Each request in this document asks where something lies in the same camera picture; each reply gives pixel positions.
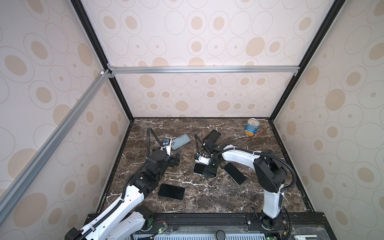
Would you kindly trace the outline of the light blue cased phone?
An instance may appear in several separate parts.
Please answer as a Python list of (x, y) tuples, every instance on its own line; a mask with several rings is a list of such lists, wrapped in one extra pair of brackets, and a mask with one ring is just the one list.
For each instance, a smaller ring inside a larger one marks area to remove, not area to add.
[(211, 165), (202, 165), (195, 163), (193, 173), (206, 178), (215, 178), (217, 176), (217, 168)]

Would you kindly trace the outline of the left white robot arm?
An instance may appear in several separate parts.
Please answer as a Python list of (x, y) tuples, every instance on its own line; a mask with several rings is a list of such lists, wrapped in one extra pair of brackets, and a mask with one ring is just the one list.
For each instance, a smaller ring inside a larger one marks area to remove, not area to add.
[(126, 240), (151, 220), (149, 210), (133, 211), (158, 187), (168, 167), (180, 164), (179, 152), (169, 155), (164, 150), (148, 154), (145, 163), (127, 180), (123, 192), (106, 210), (84, 225), (72, 228), (66, 240)]

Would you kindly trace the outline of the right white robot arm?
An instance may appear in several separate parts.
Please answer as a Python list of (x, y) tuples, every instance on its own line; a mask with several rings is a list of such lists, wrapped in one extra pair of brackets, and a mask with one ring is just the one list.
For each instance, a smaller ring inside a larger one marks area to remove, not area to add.
[(284, 191), (296, 185), (297, 177), (292, 167), (270, 152), (250, 151), (233, 145), (221, 145), (209, 149), (206, 144), (195, 155), (197, 163), (206, 166), (205, 176), (216, 171), (222, 161), (235, 162), (253, 169), (260, 186), (264, 189), (262, 216), (266, 220), (275, 220), (281, 213)]

